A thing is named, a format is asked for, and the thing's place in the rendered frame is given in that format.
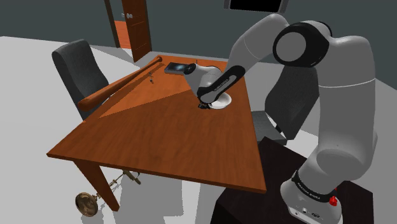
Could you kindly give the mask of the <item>white bowl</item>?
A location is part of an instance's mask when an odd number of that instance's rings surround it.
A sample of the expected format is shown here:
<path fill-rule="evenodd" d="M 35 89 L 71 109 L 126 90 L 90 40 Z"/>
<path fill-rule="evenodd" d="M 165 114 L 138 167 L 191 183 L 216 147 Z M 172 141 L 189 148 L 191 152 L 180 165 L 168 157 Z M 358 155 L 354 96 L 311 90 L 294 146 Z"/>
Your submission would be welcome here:
<path fill-rule="evenodd" d="M 209 104 L 211 109 L 224 109 L 232 102 L 232 98 L 226 92 L 223 92 L 217 101 Z"/>

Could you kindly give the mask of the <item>brown wooden table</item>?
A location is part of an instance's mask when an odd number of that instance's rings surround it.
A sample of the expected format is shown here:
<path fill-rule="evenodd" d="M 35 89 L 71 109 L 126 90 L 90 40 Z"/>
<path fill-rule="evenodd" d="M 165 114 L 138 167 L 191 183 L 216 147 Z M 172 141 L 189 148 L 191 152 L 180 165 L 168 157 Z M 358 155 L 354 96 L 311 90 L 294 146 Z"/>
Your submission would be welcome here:
<path fill-rule="evenodd" d="M 103 167 L 265 193 L 244 80 L 224 109 L 200 109 L 186 80 L 164 73 L 171 57 L 136 76 L 80 123 L 48 156 L 70 160 L 113 210 Z"/>

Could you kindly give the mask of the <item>grey smartphone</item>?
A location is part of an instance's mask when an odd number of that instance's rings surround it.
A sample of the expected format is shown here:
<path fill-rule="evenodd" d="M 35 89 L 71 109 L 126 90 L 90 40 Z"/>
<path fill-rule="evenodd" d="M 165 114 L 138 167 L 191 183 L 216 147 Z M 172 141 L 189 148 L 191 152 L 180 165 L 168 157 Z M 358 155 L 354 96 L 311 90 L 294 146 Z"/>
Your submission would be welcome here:
<path fill-rule="evenodd" d="M 187 64 L 181 64 L 176 62 L 170 62 L 164 69 L 166 74 L 181 74 L 184 75 L 184 71 Z"/>

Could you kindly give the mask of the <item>dark grey office chair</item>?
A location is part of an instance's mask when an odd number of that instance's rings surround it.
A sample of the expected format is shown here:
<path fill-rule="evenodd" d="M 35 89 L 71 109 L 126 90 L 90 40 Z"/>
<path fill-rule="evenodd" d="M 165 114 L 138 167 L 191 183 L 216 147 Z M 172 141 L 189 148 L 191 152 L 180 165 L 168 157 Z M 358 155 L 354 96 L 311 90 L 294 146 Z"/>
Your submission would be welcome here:
<path fill-rule="evenodd" d="M 294 140 L 319 98 L 315 67 L 285 66 L 265 99 L 263 111 L 253 111 L 257 143 L 267 137 L 283 146 Z"/>
<path fill-rule="evenodd" d="M 60 46 L 52 52 L 52 60 L 75 105 L 109 85 L 84 39 Z"/>

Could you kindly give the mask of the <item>wooden baseball bat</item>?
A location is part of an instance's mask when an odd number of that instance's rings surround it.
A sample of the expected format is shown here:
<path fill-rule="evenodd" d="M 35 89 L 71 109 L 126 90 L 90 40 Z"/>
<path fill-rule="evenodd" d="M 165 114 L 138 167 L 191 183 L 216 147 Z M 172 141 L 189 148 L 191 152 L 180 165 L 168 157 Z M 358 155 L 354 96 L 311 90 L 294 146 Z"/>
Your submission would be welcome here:
<path fill-rule="evenodd" d="M 119 91 L 123 86 L 128 84 L 132 81 L 136 76 L 143 73 L 145 70 L 149 69 L 151 66 L 159 63 L 162 61 L 162 57 L 157 56 L 153 62 L 145 65 L 144 67 L 140 68 L 139 70 L 109 84 L 108 86 L 92 93 L 91 95 L 85 97 L 84 99 L 78 102 L 78 107 L 82 111 L 89 111 L 94 106 L 98 105 L 100 102 L 105 101 L 107 98 L 111 97 L 115 92 Z"/>

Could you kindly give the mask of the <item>brown wooden door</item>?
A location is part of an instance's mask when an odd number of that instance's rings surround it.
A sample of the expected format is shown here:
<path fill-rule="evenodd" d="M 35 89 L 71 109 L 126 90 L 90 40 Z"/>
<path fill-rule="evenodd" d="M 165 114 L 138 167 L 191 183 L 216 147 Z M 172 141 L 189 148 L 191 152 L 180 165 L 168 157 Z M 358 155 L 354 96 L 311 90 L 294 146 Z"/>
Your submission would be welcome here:
<path fill-rule="evenodd" d="M 150 28 L 146 0 L 120 0 L 125 18 L 125 28 L 128 36 L 134 62 L 152 51 Z"/>

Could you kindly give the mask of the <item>brass trumpet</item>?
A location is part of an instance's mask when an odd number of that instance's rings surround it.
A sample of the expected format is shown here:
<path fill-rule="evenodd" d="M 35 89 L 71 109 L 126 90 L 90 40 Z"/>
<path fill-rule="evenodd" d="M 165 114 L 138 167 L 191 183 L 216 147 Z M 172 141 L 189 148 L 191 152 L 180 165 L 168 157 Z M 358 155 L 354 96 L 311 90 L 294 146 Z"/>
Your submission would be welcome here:
<path fill-rule="evenodd" d="M 137 176 L 134 176 L 130 171 L 123 170 L 123 173 L 121 175 L 119 175 L 116 179 L 113 179 L 109 183 L 109 187 L 116 185 L 118 183 L 118 180 L 123 176 L 127 176 L 130 180 L 135 181 L 138 185 L 140 185 L 141 181 L 138 178 L 139 175 L 140 172 L 137 173 Z M 97 201 L 100 198 L 101 196 L 99 193 L 92 195 L 87 192 L 81 192 L 75 197 L 76 208 L 83 216 L 93 217 L 97 214 L 99 210 Z"/>

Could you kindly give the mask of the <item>black wall picture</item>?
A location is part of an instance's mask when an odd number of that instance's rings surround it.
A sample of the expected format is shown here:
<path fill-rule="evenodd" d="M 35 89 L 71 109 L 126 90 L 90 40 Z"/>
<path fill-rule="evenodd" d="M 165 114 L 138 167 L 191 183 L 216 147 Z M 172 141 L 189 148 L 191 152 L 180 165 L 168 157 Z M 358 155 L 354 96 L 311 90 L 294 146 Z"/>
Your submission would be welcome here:
<path fill-rule="evenodd" d="M 284 13 L 289 0 L 224 0 L 224 9 Z"/>

